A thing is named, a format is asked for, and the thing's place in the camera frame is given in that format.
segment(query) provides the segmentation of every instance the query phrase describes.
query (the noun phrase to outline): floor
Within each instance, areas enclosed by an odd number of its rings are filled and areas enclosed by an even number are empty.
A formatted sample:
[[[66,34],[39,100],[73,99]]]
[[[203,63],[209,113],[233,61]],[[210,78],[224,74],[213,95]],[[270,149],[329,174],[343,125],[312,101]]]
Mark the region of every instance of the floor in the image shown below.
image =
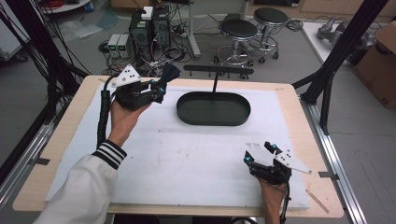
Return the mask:
[[[83,9],[62,13],[56,16],[59,23],[81,21],[84,26],[97,25],[103,30],[84,39],[67,41],[67,46],[81,60],[92,74],[101,74],[106,69],[104,55],[98,46],[108,40],[112,34],[123,34],[129,26],[128,12],[111,12],[101,1],[97,1],[92,13]],[[217,48],[228,41],[218,33],[217,23],[210,17],[196,18],[195,27],[203,25],[196,33],[198,46],[202,52],[199,60],[176,63],[180,68],[184,64],[212,64]],[[246,82],[293,83],[316,72],[321,59],[315,53],[302,31],[293,32],[286,28],[276,34],[280,44],[279,59],[267,59],[264,64],[252,67],[255,73]],[[54,42],[60,46],[59,39]],[[258,59],[260,53],[251,51]],[[0,67],[0,164],[3,164],[10,151],[31,125],[46,103],[47,84],[35,69],[31,61],[26,63],[12,60]],[[204,74],[183,72],[182,78],[211,79]],[[241,80],[230,77],[230,80]],[[303,93],[306,86],[296,90]],[[329,115],[329,132],[341,162],[344,165],[349,182],[358,198],[368,223],[396,223],[396,110],[384,108],[352,72],[352,66],[343,65],[338,70],[332,88],[332,101]],[[38,213],[16,212],[12,201],[18,192],[8,199],[0,211],[0,223],[32,223]],[[173,223],[189,223],[189,219],[174,219]],[[350,223],[347,215],[339,219],[296,218],[289,217],[287,223]]]

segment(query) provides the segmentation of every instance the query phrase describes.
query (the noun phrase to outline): cardboard box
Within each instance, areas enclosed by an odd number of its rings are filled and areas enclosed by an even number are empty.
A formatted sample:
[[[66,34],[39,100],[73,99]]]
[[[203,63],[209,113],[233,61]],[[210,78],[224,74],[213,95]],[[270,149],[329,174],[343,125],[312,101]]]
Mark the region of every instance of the cardboard box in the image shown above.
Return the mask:
[[[385,108],[396,108],[396,21],[375,33],[377,43],[354,69]]]
[[[111,7],[116,8],[143,8],[152,7],[152,0],[111,0]]]

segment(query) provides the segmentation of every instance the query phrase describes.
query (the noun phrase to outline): tray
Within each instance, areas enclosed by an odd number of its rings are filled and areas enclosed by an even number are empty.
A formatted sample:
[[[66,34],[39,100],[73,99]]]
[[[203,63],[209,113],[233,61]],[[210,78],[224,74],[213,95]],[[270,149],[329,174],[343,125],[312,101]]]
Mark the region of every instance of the tray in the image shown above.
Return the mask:
[[[192,91],[177,101],[177,115],[191,125],[238,126],[250,115],[250,103],[236,93]]]

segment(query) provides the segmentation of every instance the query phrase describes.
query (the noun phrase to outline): white jacket sleeve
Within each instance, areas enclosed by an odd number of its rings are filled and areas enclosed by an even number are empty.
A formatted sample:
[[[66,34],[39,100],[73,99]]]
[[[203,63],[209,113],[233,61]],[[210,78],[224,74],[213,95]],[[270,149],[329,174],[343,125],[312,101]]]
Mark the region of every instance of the white jacket sleeve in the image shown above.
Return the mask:
[[[121,148],[105,141],[70,169],[66,181],[34,223],[105,223],[117,169],[125,157]]]

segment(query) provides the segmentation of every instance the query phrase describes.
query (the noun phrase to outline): stool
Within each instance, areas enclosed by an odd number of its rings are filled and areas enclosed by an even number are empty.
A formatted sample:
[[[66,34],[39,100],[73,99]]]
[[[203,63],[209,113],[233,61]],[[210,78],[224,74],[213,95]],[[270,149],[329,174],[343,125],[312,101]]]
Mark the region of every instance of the stool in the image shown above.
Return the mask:
[[[248,51],[240,46],[241,42],[248,42],[257,34],[255,25],[243,20],[224,21],[220,26],[221,33],[233,40],[232,45],[226,45],[219,48],[217,55],[214,56],[214,62],[221,62],[221,66],[225,63],[231,65],[241,65],[245,63],[253,66]]]
[[[264,51],[264,56],[259,59],[259,63],[265,63],[267,51],[271,50],[275,51],[273,58],[278,59],[279,47],[276,40],[271,37],[271,33],[277,27],[283,26],[288,16],[278,9],[262,7],[254,11],[253,18],[262,26],[262,31],[255,36],[254,43],[250,43],[251,46]]]

